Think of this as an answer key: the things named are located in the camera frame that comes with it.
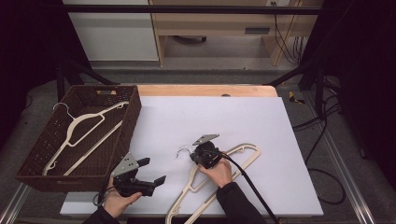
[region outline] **wicker basket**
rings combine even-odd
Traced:
[[[73,118],[98,113],[119,102],[128,101],[122,108],[104,114],[105,119],[74,147],[66,146],[56,165],[43,175],[43,170],[66,139]],[[26,185],[45,192],[98,191],[120,159],[128,152],[141,103],[136,86],[73,86],[58,105],[26,157],[16,178]],[[84,119],[72,132],[69,143],[76,143],[102,118]],[[111,134],[70,175],[64,173],[120,121],[121,126]]]

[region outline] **person's arm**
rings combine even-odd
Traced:
[[[132,203],[136,202],[141,196],[141,192],[137,192],[127,198],[119,195],[113,188],[113,178],[108,182],[108,194],[105,198],[105,205],[98,209],[88,217],[84,224],[119,224],[117,217]]]
[[[248,200],[245,193],[233,182],[231,164],[228,161],[221,159],[212,169],[206,169],[204,166],[199,165],[199,169],[219,187],[217,198],[227,216],[227,223],[266,223],[260,212]]]

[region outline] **white surface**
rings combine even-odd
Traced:
[[[147,0],[64,0],[65,4],[147,5]],[[69,13],[90,61],[158,61],[149,13]]]
[[[139,199],[125,214],[164,216],[188,182],[192,167],[189,153],[182,151],[176,159],[177,150],[184,145],[194,149],[192,143],[202,134],[219,133],[220,137],[212,142],[220,150],[242,143],[262,150],[247,174],[277,216],[323,215],[281,98],[141,97],[141,101],[143,107],[130,150],[137,160],[150,157],[151,161],[139,169],[136,177],[153,181],[166,175],[166,180],[152,197]],[[249,154],[247,151],[234,158],[242,164]],[[202,174],[196,177],[205,178]],[[244,177],[238,176],[236,182],[259,211],[267,214]],[[179,213],[192,214],[215,190],[209,182],[197,193],[189,193]],[[93,195],[69,193],[61,214],[92,213]],[[224,213],[214,201],[204,214]]]

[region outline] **person's hand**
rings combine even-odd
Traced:
[[[209,176],[221,189],[233,181],[233,176],[231,175],[231,164],[224,158],[221,158],[218,164],[211,169],[206,169],[201,164],[198,164],[198,167],[202,173]]]
[[[113,177],[108,181],[108,187],[113,187]],[[120,196],[120,194],[114,189],[110,189],[105,198],[105,210],[114,218],[119,217],[128,205],[136,202],[142,196],[141,192],[137,192],[128,198]]]

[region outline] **white table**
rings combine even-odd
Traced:
[[[246,171],[276,216],[323,215],[281,98],[272,93],[269,95],[273,97],[153,96],[156,94],[146,93],[145,88],[139,87],[142,110],[130,150],[137,160],[150,157],[151,162],[139,168],[136,177],[142,181],[153,181],[162,175],[167,177],[152,197],[139,199],[124,214],[164,217],[188,182],[193,166],[186,152],[176,158],[177,150],[185,145],[194,149],[192,143],[202,134],[219,133],[212,142],[220,150],[226,151],[242,143],[253,144],[262,150],[260,157]],[[245,90],[249,86],[238,88]],[[251,151],[246,151],[233,158],[242,163],[249,154]],[[198,181],[204,179],[202,174],[196,176]],[[238,176],[235,181],[266,215],[244,177]],[[179,213],[183,216],[192,214],[215,190],[209,182],[197,193],[189,193]],[[68,193],[61,214],[87,216],[93,213],[96,209],[92,204],[94,194]],[[214,201],[203,216],[223,214],[219,203]]]

